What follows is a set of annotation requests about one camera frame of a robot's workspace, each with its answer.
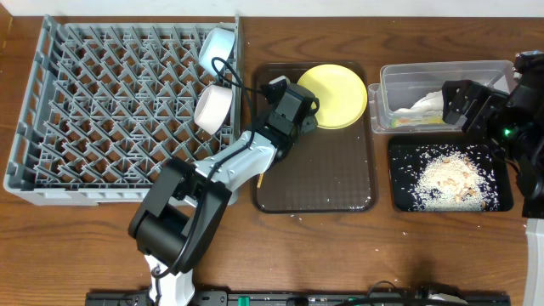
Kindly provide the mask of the white tissue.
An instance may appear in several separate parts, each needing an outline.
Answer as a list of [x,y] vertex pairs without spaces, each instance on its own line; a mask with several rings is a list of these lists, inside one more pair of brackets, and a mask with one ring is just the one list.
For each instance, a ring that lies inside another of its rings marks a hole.
[[443,110],[443,94],[442,91],[428,93],[423,98],[419,99],[410,108],[399,108],[395,110],[395,114],[415,114],[425,113],[430,111],[442,111]]

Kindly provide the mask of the green yellow snack wrapper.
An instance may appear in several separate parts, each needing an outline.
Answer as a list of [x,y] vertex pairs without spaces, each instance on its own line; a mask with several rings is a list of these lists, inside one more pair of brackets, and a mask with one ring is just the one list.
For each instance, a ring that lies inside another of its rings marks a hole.
[[429,117],[400,117],[392,120],[392,128],[400,127],[412,127],[420,125],[436,125],[444,124],[443,120],[438,116],[429,116]]

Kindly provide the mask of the yellow round plate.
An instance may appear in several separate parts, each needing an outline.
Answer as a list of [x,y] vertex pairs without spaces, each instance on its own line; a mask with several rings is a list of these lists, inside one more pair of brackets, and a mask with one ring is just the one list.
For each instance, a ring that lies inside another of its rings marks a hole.
[[345,66],[317,65],[305,71],[297,85],[308,89],[320,101],[315,114],[319,128],[346,128],[357,122],[366,110],[366,85]]

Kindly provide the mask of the pink bowl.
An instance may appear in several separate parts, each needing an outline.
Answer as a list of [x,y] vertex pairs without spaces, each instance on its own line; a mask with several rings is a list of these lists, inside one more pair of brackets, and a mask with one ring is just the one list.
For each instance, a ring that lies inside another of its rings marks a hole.
[[233,94],[230,88],[211,85],[199,98],[194,114],[195,124],[208,134],[215,134],[229,113]]

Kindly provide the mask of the light blue bowl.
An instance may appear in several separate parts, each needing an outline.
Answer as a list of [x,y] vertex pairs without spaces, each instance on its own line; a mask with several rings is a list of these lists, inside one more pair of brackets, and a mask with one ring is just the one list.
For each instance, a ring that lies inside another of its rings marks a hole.
[[213,69],[212,59],[219,57],[227,60],[235,45],[235,33],[222,28],[213,28],[201,46],[198,63],[212,77],[217,75]]

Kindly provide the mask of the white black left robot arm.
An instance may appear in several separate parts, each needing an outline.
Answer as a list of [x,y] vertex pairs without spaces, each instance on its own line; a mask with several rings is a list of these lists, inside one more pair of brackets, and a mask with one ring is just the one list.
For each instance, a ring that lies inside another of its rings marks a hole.
[[192,270],[246,181],[286,158],[298,136],[317,126],[320,101],[287,79],[261,87],[270,108],[233,144],[193,163],[169,160],[128,226],[150,266],[148,305],[186,305],[195,295]]

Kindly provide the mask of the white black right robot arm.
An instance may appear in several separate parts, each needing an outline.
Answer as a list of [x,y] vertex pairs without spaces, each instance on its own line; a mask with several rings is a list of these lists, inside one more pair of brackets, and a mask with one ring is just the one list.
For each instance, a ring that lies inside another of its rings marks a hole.
[[524,305],[543,305],[543,52],[516,54],[511,93],[470,80],[446,81],[443,121],[499,152],[516,172],[527,219],[528,271]]

